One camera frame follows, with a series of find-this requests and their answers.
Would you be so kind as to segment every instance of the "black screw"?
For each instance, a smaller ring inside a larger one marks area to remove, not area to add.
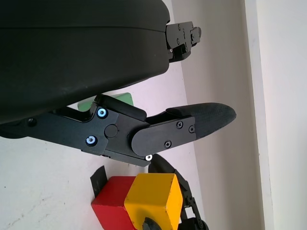
[[[166,142],[164,143],[164,147],[165,147],[166,149],[169,149],[171,146],[172,146],[172,142],[171,142],[170,140],[168,140],[168,141],[166,141]]]
[[[34,127],[37,124],[37,121],[34,118],[29,118],[27,122],[29,127]]]
[[[190,126],[189,132],[190,132],[190,133],[194,133],[194,132],[195,132],[195,127],[194,127],[194,126]]]
[[[178,121],[176,126],[177,126],[178,129],[181,129],[183,127],[183,122]]]

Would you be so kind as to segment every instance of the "green object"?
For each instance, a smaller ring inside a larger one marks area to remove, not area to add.
[[[116,94],[116,95],[112,95],[111,97],[114,97],[124,103],[127,103],[129,105],[133,106],[133,100],[132,100],[132,95],[128,92],[126,93],[121,93],[121,94]],[[92,106],[92,103],[94,101],[94,97],[86,100],[86,101],[81,101],[78,103],[78,110],[81,112],[85,112],[87,110],[89,110]]]

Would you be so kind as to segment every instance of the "wooden block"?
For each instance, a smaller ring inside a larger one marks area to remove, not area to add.
[[[92,208],[104,230],[135,230],[124,207],[134,176],[113,176],[92,202]]]
[[[125,208],[137,230],[142,230],[145,217],[163,230],[177,230],[182,202],[175,174],[140,173],[127,194]]]

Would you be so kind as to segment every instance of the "yellow wooden block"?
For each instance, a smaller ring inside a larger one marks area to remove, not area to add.
[[[145,217],[153,219],[162,230],[177,230],[182,207],[177,176],[172,173],[140,173],[125,199],[125,208],[138,230]]]

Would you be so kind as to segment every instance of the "red wooden block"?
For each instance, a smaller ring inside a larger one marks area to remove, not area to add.
[[[113,176],[92,202],[104,230],[136,230],[124,207],[135,176]]]

